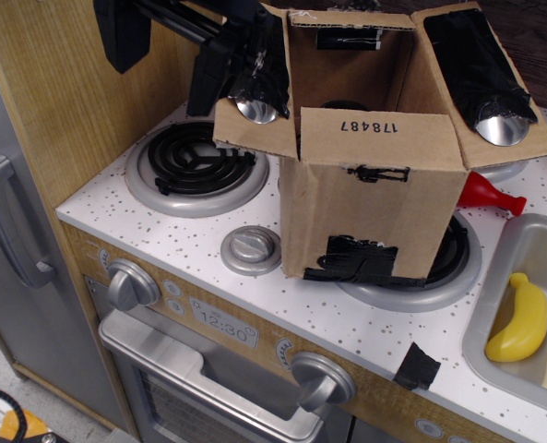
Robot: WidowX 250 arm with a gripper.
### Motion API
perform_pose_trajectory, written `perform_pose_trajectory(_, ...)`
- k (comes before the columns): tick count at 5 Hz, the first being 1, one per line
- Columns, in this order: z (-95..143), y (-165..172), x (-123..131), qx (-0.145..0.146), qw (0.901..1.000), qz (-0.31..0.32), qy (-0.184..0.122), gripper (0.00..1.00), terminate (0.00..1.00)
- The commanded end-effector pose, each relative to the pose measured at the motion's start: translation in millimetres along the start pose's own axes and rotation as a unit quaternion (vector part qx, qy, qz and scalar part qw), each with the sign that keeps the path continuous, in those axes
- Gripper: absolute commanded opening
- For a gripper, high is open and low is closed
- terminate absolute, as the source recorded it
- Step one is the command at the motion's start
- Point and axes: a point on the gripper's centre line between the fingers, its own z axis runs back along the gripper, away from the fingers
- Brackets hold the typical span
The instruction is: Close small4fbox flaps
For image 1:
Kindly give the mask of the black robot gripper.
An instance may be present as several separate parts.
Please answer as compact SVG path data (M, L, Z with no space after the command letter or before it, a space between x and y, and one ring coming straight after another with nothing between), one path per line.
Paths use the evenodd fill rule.
M187 113L207 116L235 81L260 68L273 15L258 1L197 1L224 17L219 24L181 1L94 0L105 56L124 74L149 53L153 19L198 45Z

